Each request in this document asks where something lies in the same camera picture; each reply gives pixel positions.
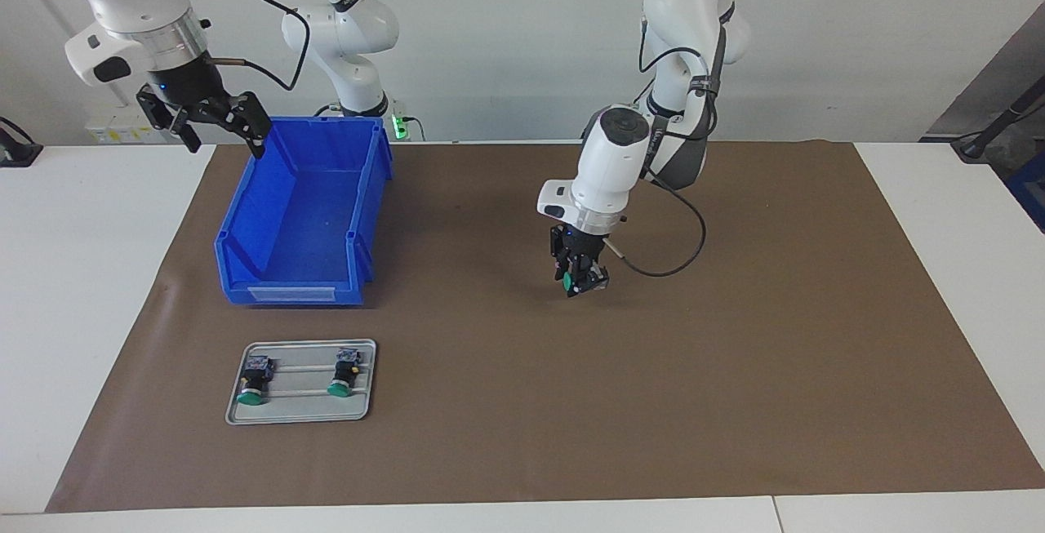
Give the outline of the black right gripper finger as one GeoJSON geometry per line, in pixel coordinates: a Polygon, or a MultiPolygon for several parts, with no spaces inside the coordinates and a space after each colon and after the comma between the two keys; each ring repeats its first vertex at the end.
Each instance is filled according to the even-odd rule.
{"type": "Polygon", "coordinates": [[[150,128],[157,131],[167,131],[173,135],[191,153],[201,148],[198,132],[189,124],[189,113],[186,109],[171,111],[171,106],[164,103],[150,86],[142,86],[136,94],[136,101],[145,114],[150,128]]]}
{"type": "Polygon", "coordinates": [[[240,95],[217,95],[208,99],[208,115],[218,128],[242,139],[254,158],[265,154],[272,121],[253,91],[240,95]]]}

